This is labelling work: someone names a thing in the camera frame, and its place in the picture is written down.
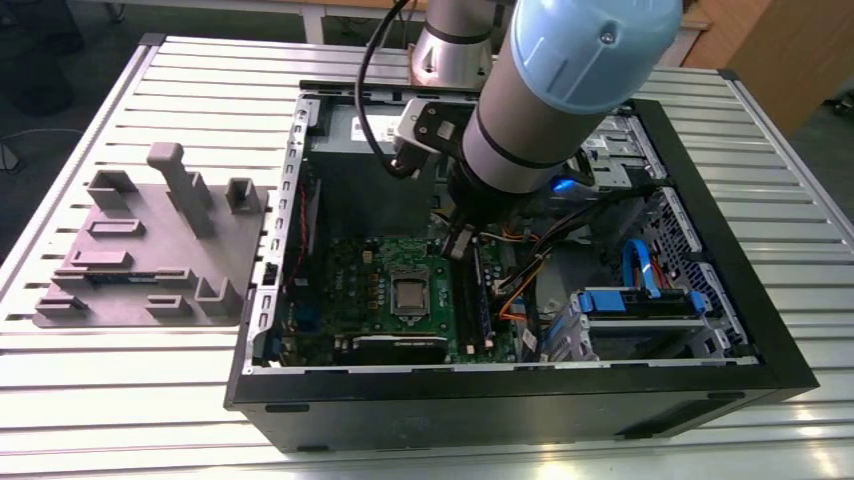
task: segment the aluminum table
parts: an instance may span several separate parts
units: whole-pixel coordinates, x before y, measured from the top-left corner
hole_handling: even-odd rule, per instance
[[[36,328],[33,305],[81,227],[94,171],[162,182],[146,145],[180,142],[208,185],[249,177],[272,186],[297,82],[352,80],[362,52],[161,36],[145,43],[0,269],[0,474],[854,476],[854,230],[740,83],[715,71],[657,70],[637,97],[664,106],[815,369],[821,387],[785,403],[665,440],[284,456],[221,407],[234,328]],[[401,51],[380,52],[368,81],[405,83],[405,63]]]

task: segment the red wire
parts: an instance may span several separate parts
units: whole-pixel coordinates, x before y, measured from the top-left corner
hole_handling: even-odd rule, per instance
[[[501,225],[501,234],[504,235],[505,238],[509,238],[512,240],[519,240],[524,238],[524,235],[519,235],[517,233],[513,233],[512,230],[509,230],[509,227],[507,226],[507,224]],[[539,235],[536,235],[535,233],[531,233],[528,236],[531,237],[531,240],[533,240],[535,242],[539,241]]]
[[[652,260],[652,272],[655,273],[655,278],[657,279],[659,287],[665,288],[669,286],[669,279],[667,278],[667,274],[661,270],[661,266],[657,264],[657,260]]]
[[[298,271],[298,267],[302,264],[302,260],[305,258],[305,252],[308,251],[308,221],[305,219],[306,217],[306,210],[308,210],[308,206],[306,206],[306,202],[305,202],[305,186],[300,185],[298,186],[298,231],[300,231],[300,240],[301,240],[301,246],[298,249],[298,258],[296,259],[296,264],[293,265],[293,272],[290,273],[290,276],[288,277],[288,281],[284,282],[284,286],[286,287],[290,282],[293,281],[293,278],[296,277],[296,273]]]

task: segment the blue led light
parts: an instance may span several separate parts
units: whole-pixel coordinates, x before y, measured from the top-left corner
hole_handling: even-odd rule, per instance
[[[564,178],[561,180],[557,180],[557,182],[551,187],[551,191],[555,193],[561,193],[561,192],[565,192],[573,186],[575,186],[575,180],[569,180],[568,178]]]

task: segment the light blue robot joint cap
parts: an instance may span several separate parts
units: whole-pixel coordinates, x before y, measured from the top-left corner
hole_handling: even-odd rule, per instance
[[[509,45],[528,89],[560,111],[607,112],[645,82],[680,22],[680,0],[519,0]]]

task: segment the orange wire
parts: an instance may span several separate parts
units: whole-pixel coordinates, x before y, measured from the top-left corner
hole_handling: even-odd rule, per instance
[[[509,310],[509,305],[512,304],[512,302],[516,299],[516,297],[519,297],[519,295],[524,291],[524,288],[528,286],[528,284],[533,280],[533,277],[536,277],[536,274],[539,273],[539,271],[541,269],[543,269],[543,264],[540,263],[539,267],[536,267],[536,270],[533,270],[533,273],[531,273],[531,275],[528,275],[528,278],[524,279],[524,282],[521,283],[521,285],[519,286],[519,288],[516,289],[513,294],[509,296],[509,299],[507,300],[507,303],[504,303],[504,306],[501,307],[500,312],[497,312],[497,318],[500,318],[501,320],[516,320],[516,321],[527,320],[525,318],[523,318],[519,315],[512,315],[512,314],[508,315],[507,314],[507,310]]]
[[[517,240],[521,238],[521,235],[516,235],[509,231],[509,229],[507,228],[507,225],[501,225],[501,234],[504,235],[504,237],[511,238],[513,240]]]
[[[672,283],[669,282],[669,278],[667,277],[667,274],[661,270],[661,266],[655,261],[652,262],[652,271],[657,275],[657,281],[660,283],[660,286],[661,287],[671,286]]]

